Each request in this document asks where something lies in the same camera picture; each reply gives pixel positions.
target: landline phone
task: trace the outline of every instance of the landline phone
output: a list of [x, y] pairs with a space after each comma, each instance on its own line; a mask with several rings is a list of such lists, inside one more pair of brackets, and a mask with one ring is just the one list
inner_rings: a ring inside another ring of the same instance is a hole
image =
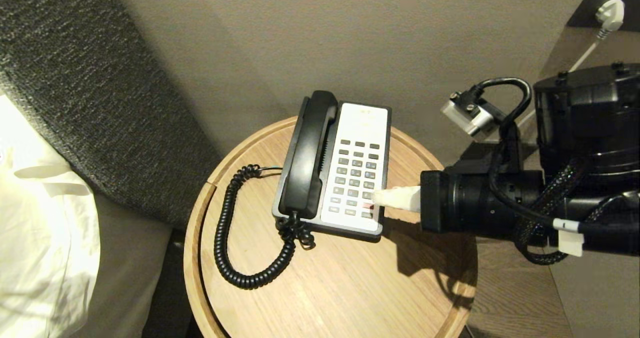
[[[283, 167], [250, 164], [226, 188], [215, 231], [214, 258], [227, 282], [251, 290], [270, 283], [289, 264], [298, 239], [315, 247], [313, 231], [377, 242], [384, 207], [372, 201], [387, 185], [391, 108], [342, 101], [316, 90], [302, 101]], [[265, 270], [245, 275], [229, 262], [227, 238], [238, 190], [266, 170], [282, 169], [272, 206], [284, 244]]]

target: coiled phone cord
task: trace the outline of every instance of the coiled phone cord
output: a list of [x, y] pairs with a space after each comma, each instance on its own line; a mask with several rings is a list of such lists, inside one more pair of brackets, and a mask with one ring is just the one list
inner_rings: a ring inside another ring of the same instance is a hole
[[231, 227], [231, 219], [234, 215], [236, 206], [236, 198], [238, 190], [242, 188], [244, 183], [251, 178], [262, 178], [261, 174], [266, 170], [281, 170], [281, 167], [260, 167], [257, 164], [249, 164], [239, 169], [233, 175], [231, 182], [226, 186], [224, 193], [224, 202], [222, 203], [222, 211], [220, 219], [217, 222], [214, 238], [214, 257], [217, 270], [222, 277], [229, 283], [243, 290], [254, 290], [265, 284], [270, 283], [278, 277], [283, 270], [289, 265], [293, 254], [296, 250], [294, 240], [299, 240], [302, 248], [305, 250], [312, 249], [316, 246], [314, 236], [311, 234], [307, 224], [300, 221], [297, 215], [293, 214], [287, 218], [278, 218], [276, 220], [276, 228], [282, 239], [283, 245], [277, 258], [261, 272], [252, 275], [242, 274], [233, 268], [229, 261], [227, 252], [227, 240], [229, 238], [229, 228]]

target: round wooden side table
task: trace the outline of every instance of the round wooden side table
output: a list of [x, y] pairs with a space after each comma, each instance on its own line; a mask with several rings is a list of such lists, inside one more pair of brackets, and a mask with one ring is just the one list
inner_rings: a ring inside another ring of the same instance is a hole
[[[226, 187], [243, 165], [282, 165], [296, 118], [258, 131], [231, 151], [202, 187], [184, 247], [189, 302], [205, 337], [454, 337], [476, 291], [476, 240], [421, 232], [419, 214], [387, 208], [380, 242], [314, 233], [316, 247], [297, 249], [269, 283], [242, 290], [227, 283], [213, 258]], [[441, 163], [418, 142], [391, 129], [387, 186], [419, 184]], [[233, 267], [253, 274], [276, 258], [282, 241], [272, 217], [279, 176], [251, 179], [238, 194], [228, 238]]]

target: beige wall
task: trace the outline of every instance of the beige wall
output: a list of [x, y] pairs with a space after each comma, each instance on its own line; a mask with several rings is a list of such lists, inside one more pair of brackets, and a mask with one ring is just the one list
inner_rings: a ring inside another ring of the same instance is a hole
[[[393, 107], [394, 126], [450, 164], [470, 142], [440, 113], [450, 92], [497, 76], [535, 83], [595, 34], [565, 28], [581, 0], [124, 1], [222, 153], [329, 90]], [[618, 32], [585, 66], [631, 58], [639, 34]], [[486, 96], [508, 109], [512, 89]]]

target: wall outlet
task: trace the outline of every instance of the wall outlet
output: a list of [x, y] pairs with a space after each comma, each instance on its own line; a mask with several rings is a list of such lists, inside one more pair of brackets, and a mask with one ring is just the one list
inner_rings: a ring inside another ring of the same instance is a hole
[[[596, 19], [596, 12], [606, 1], [608, 0], [582, 0], [566, 25], [599, 28], [601, 24]], [[640, 32], [640, 0], [622, 1], [624, 1], [624, 23], [620, 31]]]

